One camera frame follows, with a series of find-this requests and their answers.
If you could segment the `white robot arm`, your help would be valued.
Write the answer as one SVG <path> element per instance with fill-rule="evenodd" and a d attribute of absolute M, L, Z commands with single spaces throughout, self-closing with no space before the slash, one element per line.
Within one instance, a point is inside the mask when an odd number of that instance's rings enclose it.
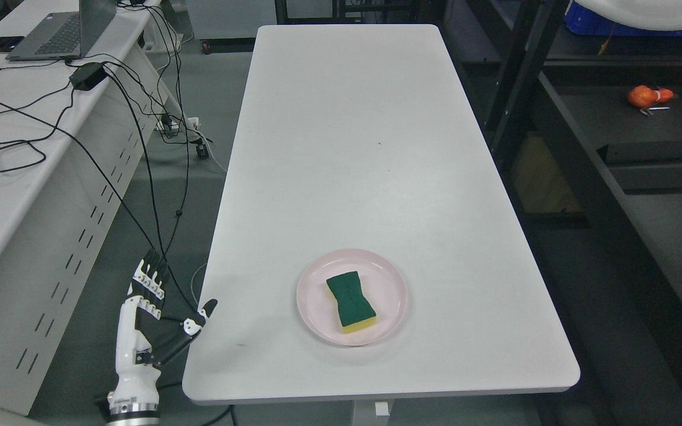
<path fill-rule="evenodd" d="M 157 404 L 122 404 L 110 409 L 106 425 L 159 425 Z"/>

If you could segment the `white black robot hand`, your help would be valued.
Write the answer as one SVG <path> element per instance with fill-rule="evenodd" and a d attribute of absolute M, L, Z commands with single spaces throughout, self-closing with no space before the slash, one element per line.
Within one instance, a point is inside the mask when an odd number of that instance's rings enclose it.
<path fill-rule="evenodd" d="M 119 313 L 115 345 L 117 385 L 107 394 L 108 412 L 122 404 L 157 404 L 157 380 L 160 368 L 187 348 L 200 335 L 212 312 L 216 299 L 209 299 L 192 317 L 181 322 L 181 332 L 168 343 L 165 350 L 155 351 L 146 335 L 139 329 L 144 314 L 154 321 L 162 319 L 166 292 L 163 286 L 171 274 L 167 262 L 154 249 L 141 258 L 131 277 L 130 285 Z"/>

